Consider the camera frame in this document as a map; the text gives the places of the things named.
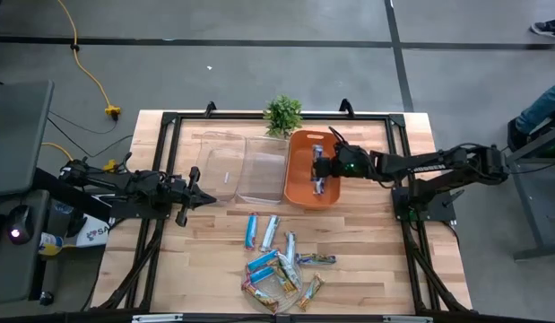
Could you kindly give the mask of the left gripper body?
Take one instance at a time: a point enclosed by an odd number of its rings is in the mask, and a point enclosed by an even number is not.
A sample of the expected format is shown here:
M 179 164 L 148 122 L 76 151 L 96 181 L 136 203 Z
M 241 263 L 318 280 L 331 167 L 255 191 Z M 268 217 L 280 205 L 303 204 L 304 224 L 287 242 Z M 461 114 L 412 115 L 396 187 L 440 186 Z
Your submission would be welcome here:
M 197 181 L 200 178 L 200 170 L 193 166 L 189 173 L 189 179 L 182 179 L 180 175 L 172 175 L 168 178 L 169 199 L 172 203 L 181 204 L 175 222 L 180 227 L 185 227 L 187 222 L 186 213 L 194 210 L 200 202 Z

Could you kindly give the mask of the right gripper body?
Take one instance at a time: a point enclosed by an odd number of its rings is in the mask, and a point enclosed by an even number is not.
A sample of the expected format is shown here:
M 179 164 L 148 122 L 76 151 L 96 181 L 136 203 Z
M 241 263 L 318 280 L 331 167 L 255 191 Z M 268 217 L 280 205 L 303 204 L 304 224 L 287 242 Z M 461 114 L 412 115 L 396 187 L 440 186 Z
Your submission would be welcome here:
M 335 156 L 331 159 L 331 176 L 372 179 L 370 156 L 360 146 L 339 142 L 334 145 L 334 151 Z

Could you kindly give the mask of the white green granola bar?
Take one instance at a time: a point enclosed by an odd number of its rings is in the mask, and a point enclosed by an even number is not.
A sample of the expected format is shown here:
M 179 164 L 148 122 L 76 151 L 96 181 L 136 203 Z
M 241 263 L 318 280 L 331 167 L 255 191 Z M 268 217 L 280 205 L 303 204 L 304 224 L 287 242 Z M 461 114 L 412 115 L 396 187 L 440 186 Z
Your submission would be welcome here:
M 295 285 L 295 287 L 298 290 L 301 290 L 302 288 L 302 281 L 298 275 L 298 271 L 295 267 L 294 264 L 292 264 L 286 256 L 284 256 L 282 253 L 278 253 L 277 254 L 281 266 L 285 272 L 285 274 L 287 275 L 287 277 L 289 278 L 289 280 Z
M 268 252 L 271 250 L 273 245 L 274 235 L 277 231 L 279 223 L 280 223 L 279 216 L 272 214 L 269 218 L 269 222 L 265 230 L 264 239 L 262 241 L 262 244 L 259 247 L 259 250 L 261 252 Z

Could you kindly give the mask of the red green granola bar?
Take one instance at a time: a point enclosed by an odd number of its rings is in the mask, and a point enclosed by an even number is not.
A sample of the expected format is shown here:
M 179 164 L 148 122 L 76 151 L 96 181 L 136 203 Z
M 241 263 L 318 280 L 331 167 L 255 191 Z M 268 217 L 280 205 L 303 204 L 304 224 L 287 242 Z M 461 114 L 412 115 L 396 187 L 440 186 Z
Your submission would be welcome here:
M 259 303 L 261 303 L 265 308 L 267 308 L 272 313 L 275 313 L 278 310 L 279 302 L 266 294 L 265 292 L 259 290 L 254 284 L 252 284 L 249 280 L 246 280 L 241 285 L 241 290 L 248 293 L 254 299 L 256 299 Z

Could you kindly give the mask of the yellow blue granola bar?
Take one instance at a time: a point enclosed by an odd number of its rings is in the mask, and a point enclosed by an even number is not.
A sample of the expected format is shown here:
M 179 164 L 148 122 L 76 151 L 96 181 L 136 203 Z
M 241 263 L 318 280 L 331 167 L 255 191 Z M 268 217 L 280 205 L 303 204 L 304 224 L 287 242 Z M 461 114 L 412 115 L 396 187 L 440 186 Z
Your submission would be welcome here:
M 291 297 L 299 291 L 295 283 L 293 283 L 280 268 L 276 267 L 273 271 L 275 272 L 286 297 Z

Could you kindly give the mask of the brown orange granola bar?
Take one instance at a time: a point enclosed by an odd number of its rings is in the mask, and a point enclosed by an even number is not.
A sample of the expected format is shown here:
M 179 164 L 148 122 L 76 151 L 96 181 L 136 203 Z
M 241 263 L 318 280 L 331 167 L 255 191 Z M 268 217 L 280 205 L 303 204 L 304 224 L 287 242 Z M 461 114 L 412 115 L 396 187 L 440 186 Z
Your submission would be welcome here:
M 307 290 L 300 297 L 297 306 L 301 311 L 306 311 L 308 305 L 316 297 L 318 291 L 325 284 L 325 280 L 321 277 L 319 273 L 314 273 L 314 276 L 307 288 Z

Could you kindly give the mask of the orange plastic bin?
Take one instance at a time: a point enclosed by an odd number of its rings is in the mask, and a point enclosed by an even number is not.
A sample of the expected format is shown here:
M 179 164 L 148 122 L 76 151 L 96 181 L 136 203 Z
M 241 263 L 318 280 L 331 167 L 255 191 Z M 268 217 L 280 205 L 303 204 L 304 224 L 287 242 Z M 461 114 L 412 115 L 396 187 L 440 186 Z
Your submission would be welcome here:
M 298 207 L 311 210 L 324 210 L 332 207 L 341 195 L 341 179 L 327 178 L 325 192 L 314 193 L 316 183 L 311 180 L 313 146 L 323 147 L 325 157 L 334 156 L 336 138 L 330 132 L 298 130 L 290 137 L 290 152 L 287 165 L 284 196 Z

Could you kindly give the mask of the clear plastic bin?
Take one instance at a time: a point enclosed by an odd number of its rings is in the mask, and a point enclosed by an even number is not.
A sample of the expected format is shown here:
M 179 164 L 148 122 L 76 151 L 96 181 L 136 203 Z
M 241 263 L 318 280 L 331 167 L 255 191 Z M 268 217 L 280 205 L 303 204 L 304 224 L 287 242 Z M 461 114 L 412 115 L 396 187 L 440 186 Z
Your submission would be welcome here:
M 288 152 L 287 140 L 249 137 L 237 195 L 252 204 L 278 205 L 283 197 Z
M 201 172 L 199 186 L 219 202 L 228 202 L 236 194 L 244 157 L 246 139 L 242 135 L 206 132 L 196 166 Z

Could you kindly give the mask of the small green potted plant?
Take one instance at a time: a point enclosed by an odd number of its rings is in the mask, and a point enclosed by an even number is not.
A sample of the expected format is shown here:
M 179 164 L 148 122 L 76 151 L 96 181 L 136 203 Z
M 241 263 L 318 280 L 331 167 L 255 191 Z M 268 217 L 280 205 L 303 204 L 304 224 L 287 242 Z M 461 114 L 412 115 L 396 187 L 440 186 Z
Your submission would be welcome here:
M 286 95 L 278 95 L 267 103 L 263 111 L 268 122 L 266 134 L 272 137 L 288 138 L 301 126 L 302 105 L 299 100 Z

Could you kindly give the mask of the white printed bag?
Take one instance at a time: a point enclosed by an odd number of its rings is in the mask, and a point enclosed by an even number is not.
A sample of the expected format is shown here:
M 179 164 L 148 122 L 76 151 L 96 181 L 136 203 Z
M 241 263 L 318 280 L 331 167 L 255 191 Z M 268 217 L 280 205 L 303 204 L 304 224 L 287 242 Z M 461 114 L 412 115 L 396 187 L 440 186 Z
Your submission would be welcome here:
M 106 245 L 108 242 L 109 224 L 86 214 L 86 222 L 76 234 L 75 247 L 89 248 Z

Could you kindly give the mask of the yellow labelled bottle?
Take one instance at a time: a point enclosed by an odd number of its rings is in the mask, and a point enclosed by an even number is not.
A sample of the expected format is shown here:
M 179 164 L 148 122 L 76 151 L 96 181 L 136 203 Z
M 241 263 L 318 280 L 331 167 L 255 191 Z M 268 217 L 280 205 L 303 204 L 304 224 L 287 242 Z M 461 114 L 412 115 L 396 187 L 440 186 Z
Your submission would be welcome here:
M 42 232 L 38 253 L 42 256 L 52 257 L 57 255 L 63 249 L 63 246 L 64 241 L 61 237 Z

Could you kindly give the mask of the black computer mouse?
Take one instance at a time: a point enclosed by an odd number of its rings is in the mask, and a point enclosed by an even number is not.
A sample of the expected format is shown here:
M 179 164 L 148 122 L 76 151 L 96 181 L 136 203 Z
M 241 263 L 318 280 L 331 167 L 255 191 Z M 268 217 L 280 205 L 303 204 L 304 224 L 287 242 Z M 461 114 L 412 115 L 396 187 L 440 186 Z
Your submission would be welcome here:
M 14 245 L 22 245 L 30 241 L 34 226 L 28 205 L 17 205 L 10 211 L 7 217 L 7 231 Z

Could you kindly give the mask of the person's shoe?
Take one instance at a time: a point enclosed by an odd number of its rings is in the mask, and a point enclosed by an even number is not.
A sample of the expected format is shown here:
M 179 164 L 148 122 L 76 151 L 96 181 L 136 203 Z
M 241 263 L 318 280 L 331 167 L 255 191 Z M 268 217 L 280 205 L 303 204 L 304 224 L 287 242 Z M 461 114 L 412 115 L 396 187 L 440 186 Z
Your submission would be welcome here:
M 511 152 L 515 152 L 527 145 L 528 138 L 528 134 L 522 133 L 517 129 L 515 119 L 507 123 L 507 146 Z
M 546 22 L 535 22 L 530 26 L 534 34 L 555 38 L 555 19 Z

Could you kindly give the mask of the grey desk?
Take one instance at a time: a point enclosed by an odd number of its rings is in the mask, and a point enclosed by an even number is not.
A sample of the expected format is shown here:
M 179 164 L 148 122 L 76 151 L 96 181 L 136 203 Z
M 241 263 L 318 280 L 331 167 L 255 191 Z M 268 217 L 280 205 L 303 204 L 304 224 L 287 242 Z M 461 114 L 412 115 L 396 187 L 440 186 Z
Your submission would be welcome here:
M 50 202 L 32 187 L 54 84 L 50 81 L 0 85 L 0 304 L 33 297 L 38 248 Z M 14 245 L 7 217 L 17 205 L 31 209 L 34 233 Z

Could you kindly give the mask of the black metal stand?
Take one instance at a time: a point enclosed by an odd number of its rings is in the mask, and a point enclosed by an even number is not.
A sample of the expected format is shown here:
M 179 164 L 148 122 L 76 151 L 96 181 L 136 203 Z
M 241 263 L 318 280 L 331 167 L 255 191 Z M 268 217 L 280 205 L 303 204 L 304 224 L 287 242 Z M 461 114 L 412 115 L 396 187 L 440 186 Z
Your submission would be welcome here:
M 517 251 L 515 261 L 555 255 L 555 159 L 539 158 L 538 153 L 555 146 L 555 127 L 507 157 L 534 247 Z

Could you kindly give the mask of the person's leg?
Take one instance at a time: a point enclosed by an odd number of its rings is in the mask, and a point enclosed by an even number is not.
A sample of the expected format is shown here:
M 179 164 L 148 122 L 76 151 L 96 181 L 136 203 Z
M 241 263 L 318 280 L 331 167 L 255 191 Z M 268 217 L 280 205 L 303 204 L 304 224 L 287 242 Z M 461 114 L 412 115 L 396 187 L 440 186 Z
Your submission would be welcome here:
M 555 85 L 544 92 L 530 107 L 516 118 L 516 129 L 527 135 L 546 118 L 555 113 Z

